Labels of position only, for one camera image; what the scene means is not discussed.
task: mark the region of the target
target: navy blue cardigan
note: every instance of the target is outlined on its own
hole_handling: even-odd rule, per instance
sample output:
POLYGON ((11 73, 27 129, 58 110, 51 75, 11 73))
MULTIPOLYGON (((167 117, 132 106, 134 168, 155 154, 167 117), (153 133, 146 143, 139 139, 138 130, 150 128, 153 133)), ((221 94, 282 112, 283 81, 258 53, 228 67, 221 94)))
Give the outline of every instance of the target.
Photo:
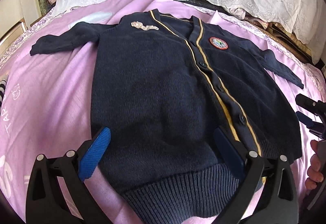
POLYGON ((88 41, 98 42, 92 133, 107 126, 112 135, 99 167, 145 223, 221 212, 239 180, 214 143, 216 128, 262 156, 301 157, 297 117, 265 69, 303 85, 272 51, 196 17, 152 10, 118 25, 80 22, 30 53, 88 41))

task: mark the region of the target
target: round patch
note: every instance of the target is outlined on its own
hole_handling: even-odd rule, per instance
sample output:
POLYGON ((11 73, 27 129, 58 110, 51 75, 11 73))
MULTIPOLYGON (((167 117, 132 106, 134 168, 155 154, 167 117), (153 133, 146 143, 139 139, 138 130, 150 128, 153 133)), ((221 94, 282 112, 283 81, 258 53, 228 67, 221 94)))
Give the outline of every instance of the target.
POLYGON ((228 48, 228 44, 226 44, 226 42, 220 38, 212 37, 209 39, 209 41, 215 48, 219 48, 219 49, 227 49, 228 48))

